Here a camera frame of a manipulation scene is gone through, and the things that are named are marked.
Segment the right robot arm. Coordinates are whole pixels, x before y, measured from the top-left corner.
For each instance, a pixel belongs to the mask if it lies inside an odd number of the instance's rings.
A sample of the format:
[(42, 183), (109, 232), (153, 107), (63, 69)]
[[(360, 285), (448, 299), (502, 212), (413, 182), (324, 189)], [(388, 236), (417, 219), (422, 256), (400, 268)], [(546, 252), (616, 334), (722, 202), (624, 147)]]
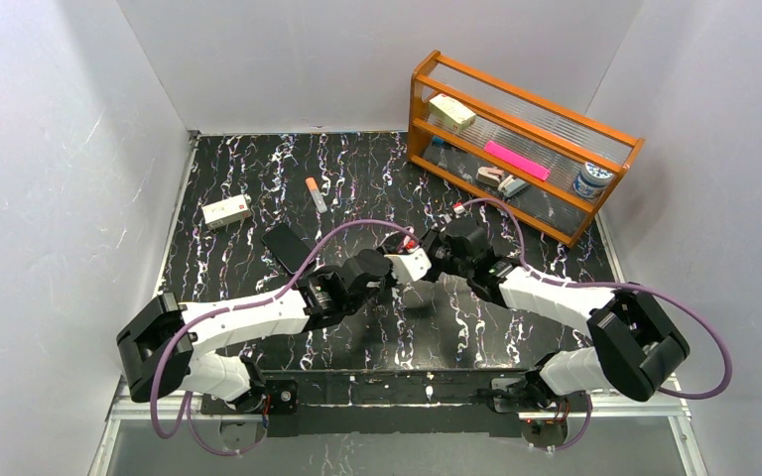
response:
[(689, 343), (655, 298), (634, 285), (594, 287), (538, 275), (497, 253), (486, 230), (468, 218), (430, 229), (421, 244), (429, 278), (463, 278), (486, 302), (531, 311), (589, 339), (589, 346), (552, 352), (526, 372), (524, 394), (532, 402), (607, 389), (646, 402), (690, 356)]

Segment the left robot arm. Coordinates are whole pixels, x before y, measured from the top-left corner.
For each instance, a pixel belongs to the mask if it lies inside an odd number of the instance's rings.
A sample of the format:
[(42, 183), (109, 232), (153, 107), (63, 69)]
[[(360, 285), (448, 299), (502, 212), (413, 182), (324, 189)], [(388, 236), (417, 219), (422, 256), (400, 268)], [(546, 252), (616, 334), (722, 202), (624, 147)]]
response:
[(393, 263), (362, 250), (340, 266), (323, 266), (285, 294), (269, 292), (218, 302), (183, 304), (172, 293), (153, 297), (118, 333), (116, 345), (135, 403), (185, 390), (239, 405), (263, 393), (250, 358), (219, 349), (274, 335), (339, 325), (389, 288)]

